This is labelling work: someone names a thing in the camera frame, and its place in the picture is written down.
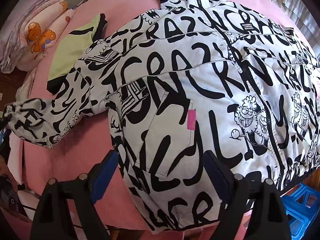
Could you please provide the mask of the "black white graffiti jacket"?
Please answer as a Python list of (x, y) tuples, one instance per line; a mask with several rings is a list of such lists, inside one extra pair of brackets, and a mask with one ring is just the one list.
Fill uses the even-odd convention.
[(228, 0), (159, 0), (79, 57), (54, 99), (4, 110), (21, 139), (51, 148), (108, 113), (113, 148), (149, 229), (217, 221), (221, 179), (203, 156), (279, 191), (319, 167), (319, 61), (291, 28)]

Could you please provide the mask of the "blue plastic stool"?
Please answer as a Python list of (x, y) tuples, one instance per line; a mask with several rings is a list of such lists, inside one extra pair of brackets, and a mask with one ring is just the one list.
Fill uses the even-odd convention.
[(284, 194), (285, 206), (292, 239), (302, 239), (319, 213), (319, 192), (300, 183), (291, 194)]

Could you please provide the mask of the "pink bed sheet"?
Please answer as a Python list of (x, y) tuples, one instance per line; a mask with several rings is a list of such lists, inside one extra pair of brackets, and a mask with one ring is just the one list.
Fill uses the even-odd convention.
[[(254, 9), (281, 24), (295, 24), (270, 0), (231, 0)], [(67, 31), (88, 23), (99, 13), (106, 16), (106, 34), (110, 35), (135, 16), (159, 6), (158, 0), (89, 0), (81, 5), (67, 26)], [(70, 180), (89, 171), (111, 149), (106, 113), (82, 119), (54, 148), (24, 143), (25, 180), (41, 193), (50, 178)], [(101, 220), (118, 228), (144, 231), (144, 239), (182, 239), (183, 232), (152, 234), (132, 202), (121, 175), (116, 172), (103, 199), (97, 205)]]

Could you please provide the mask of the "brown wooden headboard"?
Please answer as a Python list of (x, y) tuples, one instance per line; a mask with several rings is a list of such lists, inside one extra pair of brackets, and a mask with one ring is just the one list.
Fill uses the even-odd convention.
[(11, 73), (0, 74), (0, 108), (4, 111), (8, 103), (16, 101), (15, 95), (17, 90), (23, 85), (27, 72), (15, 68)]

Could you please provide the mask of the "green black folded garment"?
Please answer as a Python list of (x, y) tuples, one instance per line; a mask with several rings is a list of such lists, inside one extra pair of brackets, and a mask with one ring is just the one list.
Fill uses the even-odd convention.
[(77, 59), (94, 41), (103, 37), (105, 25), (107, 25), (105, 15), (98, 14), (88, 24), (71, 31), (59, 42), (48, 74), (48, 92), (53, 95), (58, 93)]

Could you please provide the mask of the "pink bear print quilt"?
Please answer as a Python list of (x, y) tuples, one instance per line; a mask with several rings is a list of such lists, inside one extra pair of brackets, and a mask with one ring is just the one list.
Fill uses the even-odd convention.
[(20, 0), (1, 28), (1, 72), (35, 68), (74, 14), (65, 0)]

